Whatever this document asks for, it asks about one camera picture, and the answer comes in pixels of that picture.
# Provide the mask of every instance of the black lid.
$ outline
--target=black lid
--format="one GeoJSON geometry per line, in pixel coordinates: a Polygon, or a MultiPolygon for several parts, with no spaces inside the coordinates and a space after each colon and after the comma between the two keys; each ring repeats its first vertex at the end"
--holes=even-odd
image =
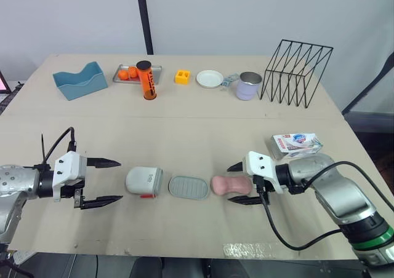
{"type": "Polygon", "coordinates": [[[139,62],[136,64],[136,67],[137,67],[139,70],[147,70],[147,69],[149,69],[150,67],[152,67],[152,64],[151,64],[149,61],[139,61],[139,62]]]}

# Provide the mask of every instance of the orange cylinder can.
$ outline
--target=orange cylinder can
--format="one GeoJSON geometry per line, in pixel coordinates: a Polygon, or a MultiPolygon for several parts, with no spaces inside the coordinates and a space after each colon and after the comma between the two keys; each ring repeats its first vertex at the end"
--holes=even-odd
{"type": "Polygon", "coordinates": [[[156,98],[155,83],[153,82],[152,64],[149,61],[140,61],[136,64],[140,78],[143,97],[147,100],[156,98]]]}

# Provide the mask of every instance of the blue box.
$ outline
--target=blue box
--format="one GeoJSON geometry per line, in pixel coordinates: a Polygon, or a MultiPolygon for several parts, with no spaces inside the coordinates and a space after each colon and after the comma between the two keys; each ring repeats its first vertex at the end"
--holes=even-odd
{"type": "Polygon", "coordinates": [[[53,76],[57,88],[69,101],[108,87],[97,62],[87,64],[80,73],[58,72],[53,76]]]}

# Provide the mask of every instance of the red label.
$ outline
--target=red label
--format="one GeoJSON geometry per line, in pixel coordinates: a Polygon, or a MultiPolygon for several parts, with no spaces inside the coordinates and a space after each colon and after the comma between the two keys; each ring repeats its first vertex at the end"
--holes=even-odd
{"type": "Polygon", "coordinates": [[[282,140],[280,138],[278,139],[278,142],[283,149],[286,149],[286,147],[284,146],[284,143],[282,142],[282,140]]]}

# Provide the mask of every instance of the orange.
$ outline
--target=orange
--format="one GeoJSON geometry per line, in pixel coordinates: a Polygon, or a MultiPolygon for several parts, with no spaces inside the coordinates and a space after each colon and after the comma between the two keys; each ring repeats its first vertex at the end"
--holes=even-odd
{"type": "Polygon", "coordinates": [[[129,80],[129,73],[126,70],[121,70],[118,73],[120,80],[129,80]]]}
{"type": "Polygon", "coordinates": [[[130,78],[136,78],[138,76],[136,67],[129,67],[129,76],[130,78]]]}

